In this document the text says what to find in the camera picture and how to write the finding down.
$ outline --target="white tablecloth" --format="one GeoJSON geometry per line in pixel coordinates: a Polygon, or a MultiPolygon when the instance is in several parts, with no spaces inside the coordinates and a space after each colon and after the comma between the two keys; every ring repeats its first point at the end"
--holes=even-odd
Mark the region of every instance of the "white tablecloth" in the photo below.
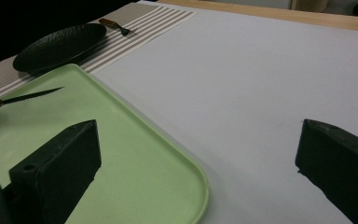
{"type": "Polygon", "coordinates": [[[303,119],[358,136],[358,32],[197,11],[99,71],[205,170],[205,223],[350,223],[295,166],[303,119]]]}

